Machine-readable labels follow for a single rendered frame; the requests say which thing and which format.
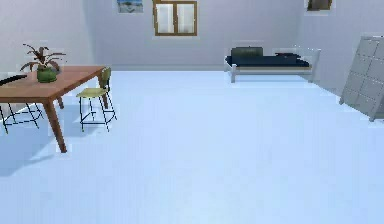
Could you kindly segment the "yellow-green chair with black legs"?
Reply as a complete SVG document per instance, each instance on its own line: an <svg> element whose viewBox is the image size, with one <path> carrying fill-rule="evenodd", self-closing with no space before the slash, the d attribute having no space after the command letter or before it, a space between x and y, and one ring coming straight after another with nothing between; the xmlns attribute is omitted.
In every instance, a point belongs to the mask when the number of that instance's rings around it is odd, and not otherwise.
<svg viewBox="0 0 384 224"><path fill-rule="evenodd" d="M110 93L110 79L111 79L111 68L105 67L101 71L101 81L99 82L98 87L94 88L85 88L80 93L76 95L76 97L79 99L79 112L80 112L80 125L81 130L84 130L85 125L100 125L104 124L106 126L107 131L109 131L109 123L113 119L117 119L117 115L115 112L115 109L112 104L111 97L109 95ZM103 97L106 97L107 100L110 103L110 109L107 109L107 107L104 105ZM103 115L103 121L97 122L95 120L95 115L97 114L96 111L93 110L92 106L92 99L98 98L101 112ZM84 114L82 111L82 100L87 99L89 102L89 112L87 114Z"/></svg>

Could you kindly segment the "dark green pillow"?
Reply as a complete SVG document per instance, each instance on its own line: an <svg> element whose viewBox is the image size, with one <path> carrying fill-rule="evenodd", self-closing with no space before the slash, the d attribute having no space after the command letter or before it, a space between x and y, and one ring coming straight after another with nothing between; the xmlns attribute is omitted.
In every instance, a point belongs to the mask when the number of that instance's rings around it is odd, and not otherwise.
<svg viewBox="0 0 384 224"><path fill-rule="evenodd" d="M262 47L235 47L231 49L232 57L257 57L263 55Z"/></svg>

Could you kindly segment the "bed with dark blue cover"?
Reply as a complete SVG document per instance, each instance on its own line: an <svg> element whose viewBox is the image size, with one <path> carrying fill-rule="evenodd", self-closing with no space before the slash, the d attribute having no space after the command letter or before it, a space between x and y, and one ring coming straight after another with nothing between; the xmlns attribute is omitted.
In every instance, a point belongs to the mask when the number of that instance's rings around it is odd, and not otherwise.
<svg viewBox="0 0 384 224"><path fill-rule="evenodd" d="M312 82L317 70L321 50L318 48L274 48L272 55L257 57L232 57L231 51L224 57L224 70L231 82L239 75L298 75L308 76Z"/></svg>

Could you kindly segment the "brown framed window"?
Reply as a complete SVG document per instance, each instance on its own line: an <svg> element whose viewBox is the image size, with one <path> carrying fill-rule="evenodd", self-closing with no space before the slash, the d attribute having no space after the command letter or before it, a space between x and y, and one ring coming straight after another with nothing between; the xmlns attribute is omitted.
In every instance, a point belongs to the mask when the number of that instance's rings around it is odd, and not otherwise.
<svg viewBox="0 0 384 224"><path fill-rule="evenodd" d="M153 0L156 36L196 36L196 0Z"/></svg>

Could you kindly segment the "blue framed picture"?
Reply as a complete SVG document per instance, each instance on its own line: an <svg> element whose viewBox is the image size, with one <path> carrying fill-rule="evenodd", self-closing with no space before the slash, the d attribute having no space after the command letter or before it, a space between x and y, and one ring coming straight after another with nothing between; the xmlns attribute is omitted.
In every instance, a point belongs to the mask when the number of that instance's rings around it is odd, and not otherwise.
<svg viewBox="0 0 384 224"><path fill-rule="evenodd" d="M142 0L116 0L120 13L142 13Z"/></svg>

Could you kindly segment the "brown wooden table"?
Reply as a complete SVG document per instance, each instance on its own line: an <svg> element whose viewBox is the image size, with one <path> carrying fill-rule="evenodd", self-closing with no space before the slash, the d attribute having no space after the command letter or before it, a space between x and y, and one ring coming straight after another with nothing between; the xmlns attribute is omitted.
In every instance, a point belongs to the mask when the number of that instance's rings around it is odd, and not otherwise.
<svg viewBox="0 0 384 224"><path fill-rule="evenodd" d="M97 77L102 81L103 66L63 66L57 80L39 83L37 72L28 72L27 77L0 86L0 103L41 103L52 128L61 153L66 153L66 145L54 107L57 100L60 108L64 105L61 97Z"/></svg>

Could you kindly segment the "house plant in green pot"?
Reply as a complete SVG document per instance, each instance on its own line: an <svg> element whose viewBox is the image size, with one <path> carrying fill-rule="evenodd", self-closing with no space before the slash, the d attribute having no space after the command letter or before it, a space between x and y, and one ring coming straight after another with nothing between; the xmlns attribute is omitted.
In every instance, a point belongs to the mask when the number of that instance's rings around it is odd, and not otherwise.
<svg viewBox="0 0 384 224"><path fill-rule="evenodd" d="M50 49L47 46L41 46L38 49L26 43L24 43L24 46L30 48L27 54L33 54L34 57L32 61L22 65L20 70L23 71L25 68L29 68L30 71L33 71L33 68L36 68L36 76L39 83L56 81L57 75L60 72L58 60L61 60L65 53L50 53Z"/></svg>

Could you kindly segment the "dark framed picture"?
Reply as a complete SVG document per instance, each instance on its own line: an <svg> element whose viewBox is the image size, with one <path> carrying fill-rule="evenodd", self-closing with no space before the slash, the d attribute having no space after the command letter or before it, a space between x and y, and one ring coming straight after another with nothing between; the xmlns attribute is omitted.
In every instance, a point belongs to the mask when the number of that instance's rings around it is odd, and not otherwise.
<svg viewBox="0 0 384 224"><path fill-rule="evenodd" d="M308 0L307 10L308 11L322 11L330 10L332 0Z"/></svg>

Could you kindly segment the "grey chest of drawers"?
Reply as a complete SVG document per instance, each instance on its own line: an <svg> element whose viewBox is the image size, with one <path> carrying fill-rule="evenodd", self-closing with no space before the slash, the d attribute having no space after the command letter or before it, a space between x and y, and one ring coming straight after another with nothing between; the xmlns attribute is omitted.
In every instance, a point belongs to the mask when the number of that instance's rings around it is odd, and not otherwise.
<svg viewBox="0 0 384 224"><path fill-rule="evenodd" d="M384 36L362 36L339 104L384 119Z"/></svg>

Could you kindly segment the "black laptop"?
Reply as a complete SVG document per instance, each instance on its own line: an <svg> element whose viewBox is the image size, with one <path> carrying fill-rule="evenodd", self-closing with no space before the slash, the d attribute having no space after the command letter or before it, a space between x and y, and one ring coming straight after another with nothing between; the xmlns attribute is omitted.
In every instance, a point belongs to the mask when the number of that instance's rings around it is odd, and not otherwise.
<svg viewBox="0 0 384 224"><path fill-rule="evenodd" d="M26 78L27 75L14 75L0 80L0 86Z"/></svg>

